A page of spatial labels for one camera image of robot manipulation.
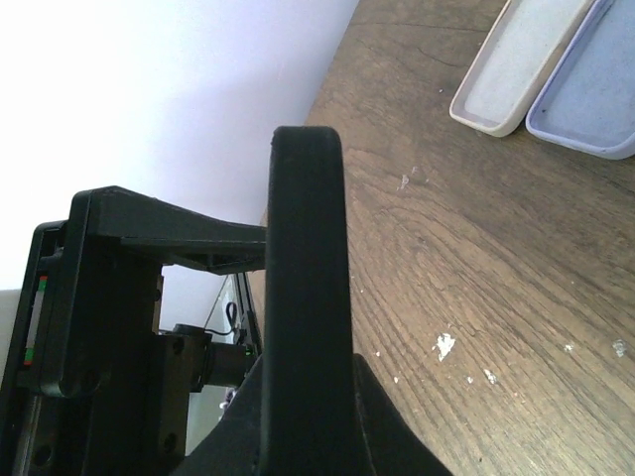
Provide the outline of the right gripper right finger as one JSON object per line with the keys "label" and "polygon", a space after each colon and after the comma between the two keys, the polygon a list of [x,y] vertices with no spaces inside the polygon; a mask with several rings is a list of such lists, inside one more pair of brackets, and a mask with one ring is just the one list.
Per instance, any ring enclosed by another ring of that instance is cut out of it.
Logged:
{"label": "right gripper right finger", "polygon": [[371,475],[451,475],[407,425],[367,361],[353,355],[356,410]]}

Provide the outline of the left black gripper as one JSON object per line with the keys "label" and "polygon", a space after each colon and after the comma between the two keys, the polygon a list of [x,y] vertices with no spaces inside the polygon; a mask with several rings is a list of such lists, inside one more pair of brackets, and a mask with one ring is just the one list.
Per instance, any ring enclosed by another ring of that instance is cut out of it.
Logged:
{"label": "left black gripper", "polygon": [[264,267],[265,231],[118,186],[78,193],[38,226],[1,385],[5,475],[168,475],[187,411],[166,370],[183,342],[158,334],[166,265],[216,275]]}

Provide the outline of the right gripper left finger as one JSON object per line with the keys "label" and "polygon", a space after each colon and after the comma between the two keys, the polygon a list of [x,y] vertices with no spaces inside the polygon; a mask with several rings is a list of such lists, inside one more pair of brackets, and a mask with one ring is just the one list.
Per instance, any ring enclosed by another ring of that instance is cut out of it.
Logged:
{"label": "right gripper left finger", "polygon": [[219,423],[172,475],[258,474],[262,368],[262,358],[259,357]]}

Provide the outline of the black phone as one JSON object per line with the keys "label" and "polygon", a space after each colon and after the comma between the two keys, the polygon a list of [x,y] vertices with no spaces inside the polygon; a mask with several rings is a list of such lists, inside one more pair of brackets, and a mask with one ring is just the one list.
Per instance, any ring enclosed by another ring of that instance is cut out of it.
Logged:
{"label": "black phone", "polygon": [[357,450],[342,148],[280,127],[267,209],[262,475],[354,475]]}

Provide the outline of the lilac phone case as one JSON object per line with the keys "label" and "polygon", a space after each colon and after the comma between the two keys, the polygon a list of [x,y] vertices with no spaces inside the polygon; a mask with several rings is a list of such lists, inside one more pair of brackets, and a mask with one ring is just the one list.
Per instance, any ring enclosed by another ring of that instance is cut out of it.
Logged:
{"label": "lilac phone case", "polygon": [[596,1],[526,117],[533,136],[606,160],[634,156],[634,2]]}

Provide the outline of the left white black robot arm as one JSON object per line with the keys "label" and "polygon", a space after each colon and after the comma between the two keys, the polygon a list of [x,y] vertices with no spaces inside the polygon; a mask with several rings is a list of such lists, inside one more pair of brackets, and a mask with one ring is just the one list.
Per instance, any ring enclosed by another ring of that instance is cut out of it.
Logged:
{"label": "left white black robot arm", "polygon": [[249,306],[229,329],[159,327],[165,267],[243,276],[262,227],[118,186],[77,193],[33,234],[1,385],[5,475],[167,475],[186,451],[190,396],[237,387],[261,350]]}

